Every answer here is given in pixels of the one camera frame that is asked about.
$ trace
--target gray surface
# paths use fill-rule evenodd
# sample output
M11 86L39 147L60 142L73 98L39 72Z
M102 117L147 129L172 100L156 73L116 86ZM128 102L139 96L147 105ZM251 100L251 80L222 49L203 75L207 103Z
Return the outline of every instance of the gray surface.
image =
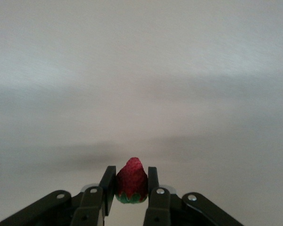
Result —
M133 156L283 225L283 1L0 0L0 220Z

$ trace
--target black metal bracket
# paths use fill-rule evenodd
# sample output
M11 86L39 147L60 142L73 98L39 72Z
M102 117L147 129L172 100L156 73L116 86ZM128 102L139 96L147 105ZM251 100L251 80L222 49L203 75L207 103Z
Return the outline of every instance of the black metal bracket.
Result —
M58 190L0 222L0 226L104 226L116 190L116 167L108 166L99 185L71 197ZM144 226L243 226L199 193L182 199L160 187L156 167L148 168L149 206Z

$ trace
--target strawberry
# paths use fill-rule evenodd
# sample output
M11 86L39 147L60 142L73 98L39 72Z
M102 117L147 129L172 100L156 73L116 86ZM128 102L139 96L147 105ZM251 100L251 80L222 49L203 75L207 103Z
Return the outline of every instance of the strawberry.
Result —
M148 195L148 177L139 158L131 158L117 174L116 197L122 203L140 203Z

